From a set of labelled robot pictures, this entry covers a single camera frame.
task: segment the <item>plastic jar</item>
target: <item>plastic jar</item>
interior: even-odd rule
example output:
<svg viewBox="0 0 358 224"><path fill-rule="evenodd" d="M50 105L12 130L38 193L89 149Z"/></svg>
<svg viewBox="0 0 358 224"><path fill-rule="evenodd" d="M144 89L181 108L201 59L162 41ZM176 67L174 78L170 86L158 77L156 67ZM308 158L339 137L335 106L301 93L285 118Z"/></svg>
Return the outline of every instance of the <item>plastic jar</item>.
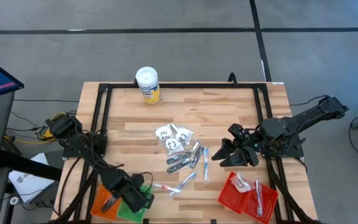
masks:
<svg viewBox="0 0 358 224"><path fill-rule="evenodd" d="M143 67L136 73L136 81L145 103L156 103L160 100L160 85L157 71L152 67Z"/></svg>

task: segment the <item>wooden table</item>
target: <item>wooden table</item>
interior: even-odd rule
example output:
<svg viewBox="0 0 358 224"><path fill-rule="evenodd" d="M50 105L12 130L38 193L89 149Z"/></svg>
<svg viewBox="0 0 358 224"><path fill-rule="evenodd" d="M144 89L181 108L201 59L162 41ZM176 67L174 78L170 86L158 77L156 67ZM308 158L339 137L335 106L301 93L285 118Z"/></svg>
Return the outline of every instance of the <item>wooden table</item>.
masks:
<svg viewBox="0 0 358 224"><path fill-rule="evenodd" d="M83 86L76 117L82 122L84 130L89 130L91 126L98 85L98 82L86 82ZM273 115L291 116L284 85L267 83L267 87ZM184 125L195 132L195 139L209 147L209 154L212 156L221 147L222 138L232 139L227 131L232 123L252 128L258 124L254 94L248 88L163 88L162 98L155 105L146 105L142 97L135 88L114 89L107 125L108 148L104 159L113 165L124 163L123 169L130 174L150 171L154 175L154 182L159 184L176 186L193 169L185 168L171 175L167 174L167 155L164 147L156 140L155 128L172 122ZM261 102L266 118L263 100ZM65 162L56 197L56 209L63 180L74 160L68 159ZM220 161L209 160L209 184L204 183L203 166L198 164L194 169L198 173L197 178L186 186L181 195L171 198L165 191L154 189L154 202L150 210L146 211L145 218L149 218L150 223L209 223L211 219L216 219L218 223L255 223L248 215L238 215L223 207L218 202L218 197L230 171L242 172L251 181L259 178L263 184L269 186L265 159L260 157L259 161L256 167L222 168L219 166ZM283 163L290 193L306 214L317 218L305 168L292 158L284 158ZM68 179L62 200L63 210L77 194L82 168L83 160L77 163ZM147 175L145 179L145 183L149 183ZM84 196L81 219L85 218L88 193ZM283 219L287 219L282 197L279 201ZM110 222L98 217L92 217L92 221Z"/></svg>

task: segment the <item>red plastic basket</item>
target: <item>red plastic basket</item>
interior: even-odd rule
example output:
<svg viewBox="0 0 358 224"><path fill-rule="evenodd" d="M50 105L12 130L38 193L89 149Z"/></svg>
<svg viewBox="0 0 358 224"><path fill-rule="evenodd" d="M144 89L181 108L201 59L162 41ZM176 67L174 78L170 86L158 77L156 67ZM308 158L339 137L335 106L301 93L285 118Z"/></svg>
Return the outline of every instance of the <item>red plastic basket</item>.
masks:
<svg viewBox="0 0 358 224"><path fill-rule="evenodd" d="M278 198L277 191L269 187L266 187L265 185L262 184L263 216L257 217L258 198L257 198L256 190L252 190L250 192L244 212L254 217L256 220L261 221L262 223L269 223L270 219L272 218L272 214L274 211L274 206L277 202L277 198Z"/></svg>
<svg viewBox="0 0 358 224"><path fill-rule="evenodd" d="M232 185L230 181L230 178L234 175L234 172L230 173L218 201L238 214L245 212L262 223L269 223L273 215L274 206L277 202L277 191L262 184L263 216L257 217L258 199L256 190L251 190L246 193L238 192L236 187Z"/></svg>
<svg viewBox="0 0 358 224"><path fill-rule="evenodd" d="M230 173L226 183L224 184L218 201L238 214L241 214L244 211L250 192L240 193L236 189L236 187L230 181L230 178L232 178L234 175L234 172Z"/></svg>

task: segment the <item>concrete floor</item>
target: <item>concrete floor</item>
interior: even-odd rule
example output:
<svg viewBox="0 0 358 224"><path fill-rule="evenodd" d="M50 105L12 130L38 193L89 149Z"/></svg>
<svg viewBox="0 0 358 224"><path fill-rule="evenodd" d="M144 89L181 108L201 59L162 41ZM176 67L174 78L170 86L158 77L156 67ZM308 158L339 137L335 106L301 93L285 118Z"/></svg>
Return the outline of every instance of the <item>concrete floor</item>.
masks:
<svg viewBox="0 0 358 224"><path fill-rule="evenodd" d="M358 27L357 0L257 0L260 26ZM0 30L155 27L253 27L247 0L0 0ZM347 137L358 116L358 32L263 33L272 81L285 82L290 103L329 94L345 118L305 131L311 191L319 219L358 223L358 154ZM0 35L0 66L24 82L16 98L77 100L85 81L132 81L150 65L162 81L263 81L255 33ZM307 106L293 107L293 113ZM12 111L42 124L73 103L15 102ZM11 117L12 128L29 128ZM353 133L358 148L358 132ZM57 144L18 144L25 156ZM44 197L55 198L55 190ZM51 210L16 206L12 223L47 222Z"/></svg>

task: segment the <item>green object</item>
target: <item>green object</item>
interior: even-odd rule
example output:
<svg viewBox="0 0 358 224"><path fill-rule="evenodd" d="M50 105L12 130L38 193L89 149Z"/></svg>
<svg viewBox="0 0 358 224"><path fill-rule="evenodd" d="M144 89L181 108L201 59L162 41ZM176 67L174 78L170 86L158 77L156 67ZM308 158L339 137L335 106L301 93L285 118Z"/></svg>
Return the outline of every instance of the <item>green object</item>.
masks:
<svg viewBox="0 0 358 224"><path fill-rule="evenodd" d="M146 185L142 185L140 187L140 192L146 192L146 190L149 188L149 186ZM143 217L144 217L144 213L146 212L146 208L142 208L140 209L137 213L133 213L132 210L128 207L128 205L122 201L117 216L121 217L121 218L125 218L126 220L132 221L132 222L136 222L136 223L142 223Z"/></svg>

